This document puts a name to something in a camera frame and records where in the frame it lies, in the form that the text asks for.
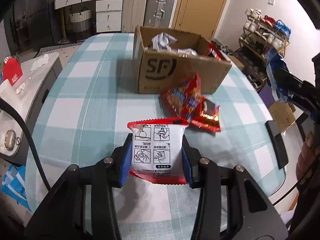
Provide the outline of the right hand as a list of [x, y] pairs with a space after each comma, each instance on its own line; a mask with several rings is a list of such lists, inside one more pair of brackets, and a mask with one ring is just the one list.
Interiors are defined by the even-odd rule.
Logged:
[[303, 185], [312, 175], [312, 164], [319, 155], [319, 147], [314, 147], [314, 136], [309, 132], [303, 143], [296, 165], [296, 177], [300, 185]]

